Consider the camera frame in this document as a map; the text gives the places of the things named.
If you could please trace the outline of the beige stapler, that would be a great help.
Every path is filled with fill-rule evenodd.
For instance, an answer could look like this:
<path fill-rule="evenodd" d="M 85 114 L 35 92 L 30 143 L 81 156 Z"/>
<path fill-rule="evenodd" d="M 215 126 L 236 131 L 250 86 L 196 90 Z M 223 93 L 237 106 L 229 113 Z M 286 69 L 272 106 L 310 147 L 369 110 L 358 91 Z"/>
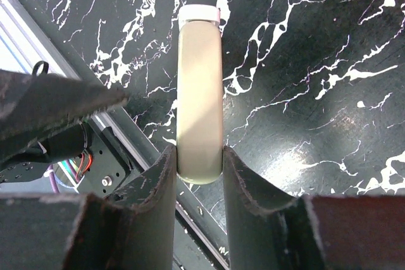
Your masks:
<path fill-rule="evenodd" d="M 220 10 L 187 4 L 178 12 L 177 172 L 191 184 L 222 172 L 223 68 Z"/>

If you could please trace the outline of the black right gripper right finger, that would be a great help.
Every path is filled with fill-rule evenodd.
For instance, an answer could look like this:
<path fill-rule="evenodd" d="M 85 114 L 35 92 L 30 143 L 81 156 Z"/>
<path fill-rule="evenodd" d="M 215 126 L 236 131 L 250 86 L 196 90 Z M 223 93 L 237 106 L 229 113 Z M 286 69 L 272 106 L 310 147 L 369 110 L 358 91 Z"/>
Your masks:
<path fill-rule="evenodd" d="M 232 269 L 403 269 L 404 197 L 293 197 L 223 149 Z"/>

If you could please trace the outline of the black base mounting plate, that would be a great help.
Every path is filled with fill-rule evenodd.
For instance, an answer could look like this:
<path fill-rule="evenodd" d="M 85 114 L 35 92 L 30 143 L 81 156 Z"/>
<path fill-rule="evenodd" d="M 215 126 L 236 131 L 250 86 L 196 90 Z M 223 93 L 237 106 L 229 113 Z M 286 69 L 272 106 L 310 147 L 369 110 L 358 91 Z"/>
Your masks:
<path fill-rule="evenodd" d="M 131 120 L 100 114 L 30 145 L 1 164 L 2 192 L 47 192 L 53 175 L 61 191 L 110 194 L 153 162 L 155 149 Z"/>

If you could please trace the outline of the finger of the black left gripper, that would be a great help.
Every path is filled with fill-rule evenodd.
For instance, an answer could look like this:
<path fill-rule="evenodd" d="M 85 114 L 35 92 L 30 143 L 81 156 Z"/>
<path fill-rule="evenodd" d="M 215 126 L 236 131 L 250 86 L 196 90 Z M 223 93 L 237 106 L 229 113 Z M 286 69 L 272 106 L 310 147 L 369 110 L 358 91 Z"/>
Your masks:
<path fill-rule="evenodd" d="M 123 89 L 61 77 L 1 71 L 1 161 L 98 112 L 126 103 Z"/>

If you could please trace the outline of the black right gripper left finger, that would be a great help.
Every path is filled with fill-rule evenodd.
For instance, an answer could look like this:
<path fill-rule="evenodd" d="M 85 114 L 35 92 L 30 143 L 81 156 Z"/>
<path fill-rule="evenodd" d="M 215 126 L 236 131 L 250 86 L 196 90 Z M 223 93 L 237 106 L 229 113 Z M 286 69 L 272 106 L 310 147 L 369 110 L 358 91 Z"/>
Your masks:
<path fill-rule="evenodd" d="M 171 269 L 177 151 L 105 199 L 93 194 L 1 196 L 2 269 Z"/>

